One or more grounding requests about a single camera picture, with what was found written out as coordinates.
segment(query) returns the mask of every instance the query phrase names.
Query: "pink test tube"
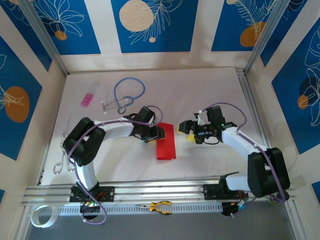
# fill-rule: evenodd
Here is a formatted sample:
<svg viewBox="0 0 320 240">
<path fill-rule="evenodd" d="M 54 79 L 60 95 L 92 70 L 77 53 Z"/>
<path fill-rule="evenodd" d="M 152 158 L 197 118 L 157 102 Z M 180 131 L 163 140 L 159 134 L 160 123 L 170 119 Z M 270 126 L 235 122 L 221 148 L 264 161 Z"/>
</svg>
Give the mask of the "pink test tube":
<svg viewBox="0 0 320 240">
<path fill-rule="evenodd" d="M 81 106 L 87 108 L 99 89 L 99 82 L 94 82 L 89 91 L 84 96 Z"/>
</svg>

